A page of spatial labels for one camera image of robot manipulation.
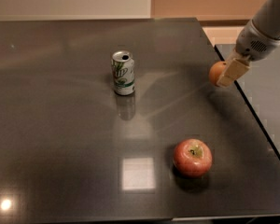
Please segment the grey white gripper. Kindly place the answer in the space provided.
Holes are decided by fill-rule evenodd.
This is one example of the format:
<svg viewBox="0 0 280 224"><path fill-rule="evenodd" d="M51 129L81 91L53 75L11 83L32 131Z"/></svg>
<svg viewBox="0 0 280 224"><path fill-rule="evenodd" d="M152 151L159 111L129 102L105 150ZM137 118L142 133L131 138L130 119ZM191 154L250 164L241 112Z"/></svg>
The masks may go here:
<svg viewBox="0 0 280 224"><path fill-rule="evenodd" d="M250 69L250 61L259 61L280 46L280 23L250 20L239 34L235 49L223 62L216 85L228 87Z"/></svg>

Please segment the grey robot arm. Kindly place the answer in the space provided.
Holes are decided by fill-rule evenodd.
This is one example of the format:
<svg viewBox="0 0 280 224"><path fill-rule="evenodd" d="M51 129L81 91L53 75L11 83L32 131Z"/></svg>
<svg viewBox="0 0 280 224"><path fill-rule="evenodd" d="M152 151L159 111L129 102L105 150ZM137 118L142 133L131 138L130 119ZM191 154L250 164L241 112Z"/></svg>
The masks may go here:
<svg viewBox="0 0 280 224"><path fill-rule="evenodd" d="M246 24L234 49L222 62L223 70L212 75L213 84L228 87L249 69L250 63L268 57L280 46L280 0L267 0Z"/></svg>

